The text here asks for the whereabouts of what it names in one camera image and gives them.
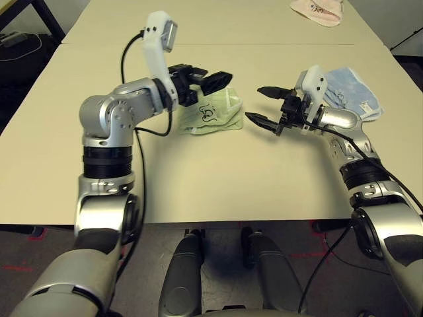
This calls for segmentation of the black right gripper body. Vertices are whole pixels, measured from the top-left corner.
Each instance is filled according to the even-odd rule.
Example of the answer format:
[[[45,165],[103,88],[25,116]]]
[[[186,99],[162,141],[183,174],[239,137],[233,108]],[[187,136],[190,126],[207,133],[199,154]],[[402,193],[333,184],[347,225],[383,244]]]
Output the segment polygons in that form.
[[[310,105],[309,95],[306,94],[303,98],[300,98],[295,90],[283,89],[280,98],[284,102],[281,107],[282,116],[276,128],[276,135],[280,136],[284,128],[304,128],[306,126],[305,111]]]

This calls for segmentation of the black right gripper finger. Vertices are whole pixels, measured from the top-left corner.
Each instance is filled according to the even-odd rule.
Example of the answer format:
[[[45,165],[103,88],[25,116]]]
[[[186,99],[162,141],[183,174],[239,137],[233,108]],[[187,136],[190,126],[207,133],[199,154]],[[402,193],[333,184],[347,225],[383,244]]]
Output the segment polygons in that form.
[[[272,132],[275,135],[279,135],[280,132],[278,130],[279,124],[277,122],[274,122],[272,120],[269,120],[266,116],[263,116],[261,114],[253,113],[253,112],[246,112],[245,116],[255,125],[258,127],[261,127],[263,129],[266,129],[270,132]]]
[[[260,94],[273,99],[286,99],[287,96],[291,95],[292,90],[280,87],[260,87],[257,89]]]

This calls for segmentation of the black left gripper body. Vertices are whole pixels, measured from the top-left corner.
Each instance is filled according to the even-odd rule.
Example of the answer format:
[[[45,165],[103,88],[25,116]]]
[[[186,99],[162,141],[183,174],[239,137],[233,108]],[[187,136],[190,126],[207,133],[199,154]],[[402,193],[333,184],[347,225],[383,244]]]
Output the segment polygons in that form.
[[[190,88],[190,85],[198,85],[199,81],[191,81],[190,73],[193,66],[188,64],[177,64],[168,67],[171,80],[178,94],[178,103],[188,107],[198,101],[197,92]]]

